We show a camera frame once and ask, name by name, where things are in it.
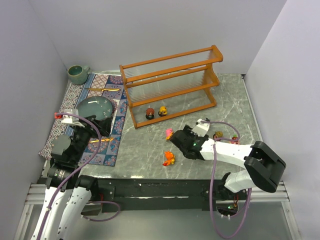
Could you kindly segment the pink bear sunflower toy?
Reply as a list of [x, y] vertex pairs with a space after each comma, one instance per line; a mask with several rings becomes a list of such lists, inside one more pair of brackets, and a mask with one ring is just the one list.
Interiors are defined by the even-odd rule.
[[172, 128], [166, 129], [165, 130], [165, 139], [169, 140], [172, 137], [173, 134], [174, 134], [174, 131], [173, 131]]

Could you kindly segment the straw hat figurine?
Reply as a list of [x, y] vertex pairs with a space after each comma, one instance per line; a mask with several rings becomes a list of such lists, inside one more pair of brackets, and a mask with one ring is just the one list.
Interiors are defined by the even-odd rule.
[[216, 140], [216, 139], [220, 139], [224, 136], [223, 132], [222, 131], [216, 131], [214, 134], [213, 134], [213, 139]]

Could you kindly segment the yellow-haired figurine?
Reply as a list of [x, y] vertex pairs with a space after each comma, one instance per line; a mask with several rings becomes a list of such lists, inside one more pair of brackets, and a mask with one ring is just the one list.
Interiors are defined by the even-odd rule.
[[165, 117], [168, 114], [168, 110], [165, 106], [161, 106], [158, 111], [160, 117]]

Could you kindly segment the red-haired figurine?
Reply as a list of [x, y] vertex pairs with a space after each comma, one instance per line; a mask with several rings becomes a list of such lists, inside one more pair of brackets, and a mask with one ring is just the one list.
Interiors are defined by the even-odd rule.
[[147, 120], [153, 120], [155, 118], [155, 110], [149, 107], [145, 112], [145, 118]]

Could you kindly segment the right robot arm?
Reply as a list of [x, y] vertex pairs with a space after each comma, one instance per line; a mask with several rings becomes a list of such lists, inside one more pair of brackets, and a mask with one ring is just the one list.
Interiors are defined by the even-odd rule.
[[255, 187], [275, 193], [286, 169], [286, 163], [262, 141], [253, 145], [215, 141], [207, 134], [197, 135], [188, 125], [173, 133], [170, 141], [187, 159], [217, 160], [243, 168], [239, 172], [226, 173], [214, 187], [221, 200]]

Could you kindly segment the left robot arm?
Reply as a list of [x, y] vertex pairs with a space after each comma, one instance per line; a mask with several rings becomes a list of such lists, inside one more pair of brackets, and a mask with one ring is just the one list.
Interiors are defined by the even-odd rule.
[[59, 135], [53, 142], [47, 172], [43, 206], [33, 240], [65, 240], [70, 224], [98, 192], [95, 177], [79, 175], [79, 161], [92, 138], [99, 142], [111, 132], [112, 118], [98, 120], [96, 115], [81, 117], [57, 112], [54, 117], [73, 128], [73, 135]]

